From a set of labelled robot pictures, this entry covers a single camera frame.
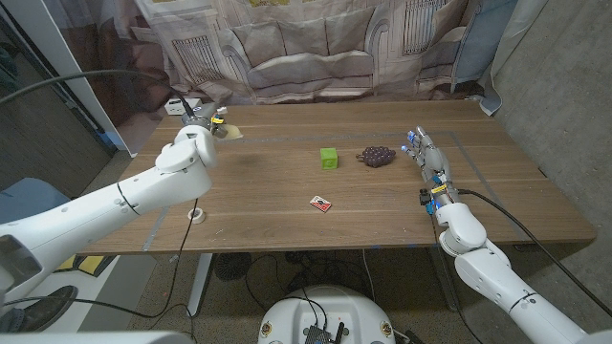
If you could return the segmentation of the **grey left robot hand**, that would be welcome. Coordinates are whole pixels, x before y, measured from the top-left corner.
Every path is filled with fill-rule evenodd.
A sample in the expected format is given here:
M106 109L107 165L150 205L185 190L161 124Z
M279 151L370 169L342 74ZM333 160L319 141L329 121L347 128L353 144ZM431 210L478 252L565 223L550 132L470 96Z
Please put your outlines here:
M226 107L218 107L215 103L207 103L194 107L190 113L182 115L184 126L199 125L209 130L218 139L224 139L228 130L224 127L224 115L228 112Z

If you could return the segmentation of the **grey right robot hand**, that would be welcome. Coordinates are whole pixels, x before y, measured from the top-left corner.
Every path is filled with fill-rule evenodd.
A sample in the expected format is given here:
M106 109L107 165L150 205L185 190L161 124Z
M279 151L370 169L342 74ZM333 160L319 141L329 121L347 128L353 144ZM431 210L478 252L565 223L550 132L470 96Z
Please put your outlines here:
M412 158L421 169L422 178L426 184L420 190L420 204L433 215L440 207L459 202L457 189L451 177L448 158L438 148L431 137L421 127L407 133L409 145L404 145L402 151Z

